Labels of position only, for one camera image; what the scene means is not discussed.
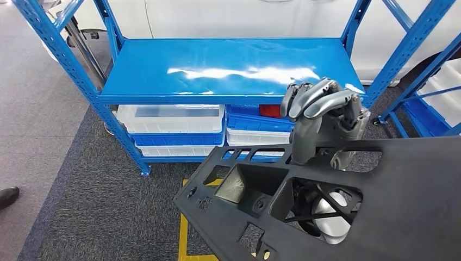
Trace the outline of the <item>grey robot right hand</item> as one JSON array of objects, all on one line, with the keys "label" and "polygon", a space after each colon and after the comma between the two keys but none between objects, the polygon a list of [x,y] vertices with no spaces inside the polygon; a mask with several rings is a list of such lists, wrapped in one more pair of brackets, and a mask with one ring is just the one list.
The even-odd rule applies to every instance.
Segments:
[{"label": "grey robot right hand", "polygon": [[279,113],[295,123],[289,137],[295,164],[305,165],[313,158],[319,141],[362,139],[371,113],[360,94],[327,77],[316,84],[288,85]]}]

